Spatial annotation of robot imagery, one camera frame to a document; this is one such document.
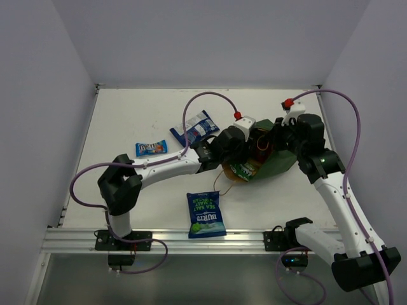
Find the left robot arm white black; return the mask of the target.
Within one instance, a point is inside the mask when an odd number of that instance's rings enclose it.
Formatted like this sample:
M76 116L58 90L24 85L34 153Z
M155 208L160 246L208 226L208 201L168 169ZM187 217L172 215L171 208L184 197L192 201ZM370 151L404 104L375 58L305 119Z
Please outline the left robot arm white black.
M99 177L97 185L107 206L107 225L112 230L109 241L123 250L132 242L130 211L144 188L181 175L193 175L215 170L226 161L245 156L252 127L235 123L215 136L201 140L186 152L175 152L169 160L162 157L137 163L126 154L116 157Z

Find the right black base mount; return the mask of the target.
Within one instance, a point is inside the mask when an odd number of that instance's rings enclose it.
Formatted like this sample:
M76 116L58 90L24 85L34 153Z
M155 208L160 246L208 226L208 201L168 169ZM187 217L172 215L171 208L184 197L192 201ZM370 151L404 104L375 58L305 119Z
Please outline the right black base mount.
M301 225L312 223L307 217L302 217L286 222L285 227L277 225L271 231L264 231L263 243L265 251L280 252L282 254L289 249L302 247L295 237L295 229ZM302 250L300 254L284 254L279 259L279 263L288 271L302 272L308 266L308 253L306 250Z

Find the blue Burts crisps bag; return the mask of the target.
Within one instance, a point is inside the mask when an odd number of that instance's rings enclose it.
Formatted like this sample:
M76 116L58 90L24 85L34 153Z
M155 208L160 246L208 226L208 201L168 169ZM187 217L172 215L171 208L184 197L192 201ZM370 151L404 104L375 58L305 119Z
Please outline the blue Burts crisps bag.
M187 193L186 197L191 222L189 239L226 236L219 191Z

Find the green mint snack packet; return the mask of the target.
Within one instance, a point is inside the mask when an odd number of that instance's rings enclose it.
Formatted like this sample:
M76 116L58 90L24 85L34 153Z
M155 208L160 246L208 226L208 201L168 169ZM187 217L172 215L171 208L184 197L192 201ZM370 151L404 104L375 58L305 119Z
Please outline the green mint snack packet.
M249 182L257 174L258 169L249 162L246 163L231 163L230 170L238 178Z

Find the aluminium front rail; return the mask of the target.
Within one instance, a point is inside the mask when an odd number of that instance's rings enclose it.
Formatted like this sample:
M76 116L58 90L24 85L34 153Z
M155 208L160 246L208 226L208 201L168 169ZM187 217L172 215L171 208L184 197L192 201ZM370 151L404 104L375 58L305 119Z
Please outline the aluminium front rail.
M97 237L95 228L59 228L46 231L40 252L44 254L93 254ZM186 229L150 229L154 239L166 243L169 254L240 255L272 254L267 251L262 229L232 229L226 236L189 239Z

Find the blue M&Ms packet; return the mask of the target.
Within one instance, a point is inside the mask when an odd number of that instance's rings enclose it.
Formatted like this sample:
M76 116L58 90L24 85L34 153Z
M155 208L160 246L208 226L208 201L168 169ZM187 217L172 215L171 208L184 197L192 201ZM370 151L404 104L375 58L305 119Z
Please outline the blue M&Ms packet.
M156 154L166 154L168 152L167 143L161 140L152 144L136 143L135 154L137 157L150 156Z

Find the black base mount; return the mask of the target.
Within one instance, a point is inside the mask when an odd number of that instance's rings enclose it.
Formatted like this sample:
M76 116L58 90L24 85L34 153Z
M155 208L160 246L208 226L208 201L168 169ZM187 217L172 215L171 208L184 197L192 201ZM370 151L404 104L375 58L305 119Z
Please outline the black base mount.
M151 248L150 239L153 237L151 231L132 231L124 237L126 240L144 240L142 243L126 243L111 235L106 230L96 230L93 232L95 236L95 250L105 251L107 255L108 266L113 270L126 271L135 262L136 251L148 252Z
M295 229L301 225L312 223L307 217L302 217L286 222L285 227L277 225L271 231L264 231L263 243L265 251L280 252L282 254L289 249L302 247L295 237ZM308 266L308 253L306 250L302 250L300 254L284 254L279 259L279 263L288 271L302 272Z

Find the dark blue snack bag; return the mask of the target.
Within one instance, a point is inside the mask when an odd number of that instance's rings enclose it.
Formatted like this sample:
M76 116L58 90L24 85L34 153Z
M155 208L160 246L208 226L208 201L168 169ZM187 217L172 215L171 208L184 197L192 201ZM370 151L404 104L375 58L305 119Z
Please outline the dark blue snack bag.
M185 122L185 127L189 144L199 142L209 135L219 131L219 127L213 122L205 110L202 110L196 116L193 116L191 119L187 120ZM185 147L186 140L183 125L180 124L172 127L169 131L175 137L178 143Z

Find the green paper bag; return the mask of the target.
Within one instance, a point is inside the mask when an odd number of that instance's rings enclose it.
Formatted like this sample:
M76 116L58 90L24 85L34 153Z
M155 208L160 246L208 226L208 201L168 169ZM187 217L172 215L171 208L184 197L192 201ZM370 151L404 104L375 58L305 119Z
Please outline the green paper bag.
M258 171L252 180L246 182L233 174L230 170L231 163L222 164L222 171L219 176L224 176L231 181L227 190L221 191L220 195L224 196L236 184L246 184L257 180L268 179L287 172L295 163L296 157L289 151L275 151L272 144L273 123L264 119L255 123L251 130L248 141L248 152L246 162L254 165Z

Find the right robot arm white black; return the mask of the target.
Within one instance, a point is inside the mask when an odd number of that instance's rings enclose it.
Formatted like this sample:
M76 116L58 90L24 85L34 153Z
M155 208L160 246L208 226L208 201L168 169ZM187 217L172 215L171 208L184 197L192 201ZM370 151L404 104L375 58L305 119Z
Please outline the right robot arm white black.
M277 118L272 129L276 149L287 149L321 195L338 226L341 241L308 218L290 220L283 230L286 247L307 247L328 265L339 287L351 292L385 280L401 262L396 247L387 247L343 182L346 169L336 152L326 148L324 123L316 114Z

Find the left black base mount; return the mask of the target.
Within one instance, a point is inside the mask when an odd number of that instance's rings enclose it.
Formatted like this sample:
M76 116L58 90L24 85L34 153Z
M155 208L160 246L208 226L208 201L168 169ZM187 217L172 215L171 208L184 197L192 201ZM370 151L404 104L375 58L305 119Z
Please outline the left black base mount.
M93 232L95 236L95 250L105 251L107 255L108 266L113 270L126 271L135 262L136 251L148 252L151 248L150 239L153 237L151 231L132 231L124 237L126 240L144 240L142 243L126 243L111 235L106 230L96 230Z

